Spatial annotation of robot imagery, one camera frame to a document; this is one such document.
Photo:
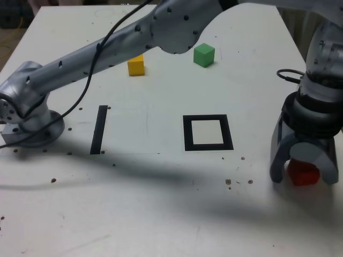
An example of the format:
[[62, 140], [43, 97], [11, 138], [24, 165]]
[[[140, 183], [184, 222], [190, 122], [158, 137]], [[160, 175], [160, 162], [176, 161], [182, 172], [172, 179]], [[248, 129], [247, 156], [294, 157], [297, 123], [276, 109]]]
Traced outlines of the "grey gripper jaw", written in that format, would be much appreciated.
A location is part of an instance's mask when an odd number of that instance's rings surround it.
[[339, 181], [339, 171], [335, 152], [334, 139], [322, 140], [319, 145], [309, 142], [299, 142], [290, 148], [290, 156], [298, 161], [316, 166], [322, 180], [328, 185]]

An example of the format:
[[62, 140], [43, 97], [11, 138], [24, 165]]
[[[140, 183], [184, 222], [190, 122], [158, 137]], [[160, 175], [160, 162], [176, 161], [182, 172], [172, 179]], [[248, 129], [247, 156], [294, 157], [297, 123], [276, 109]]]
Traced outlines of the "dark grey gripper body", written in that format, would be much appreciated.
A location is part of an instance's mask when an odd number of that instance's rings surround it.
[[306, 142], [320, 147], [329, 147], [334, 145], [333, 138], [314, 138], [299, 133], [292, 133], [292, 136], [297, 140], [297, 142]]

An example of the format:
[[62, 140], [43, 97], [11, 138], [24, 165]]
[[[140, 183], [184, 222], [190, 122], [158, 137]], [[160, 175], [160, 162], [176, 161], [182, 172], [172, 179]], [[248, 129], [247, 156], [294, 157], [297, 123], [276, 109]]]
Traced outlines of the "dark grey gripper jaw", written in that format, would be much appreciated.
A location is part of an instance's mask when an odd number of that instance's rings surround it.
[[290, 160], [290, 148], [296, 143], [295, 132], [285, 123], [282, 114], [276, 123], [270, 151], [270, 178], [281, 183], [284, 178], [285, 163]]

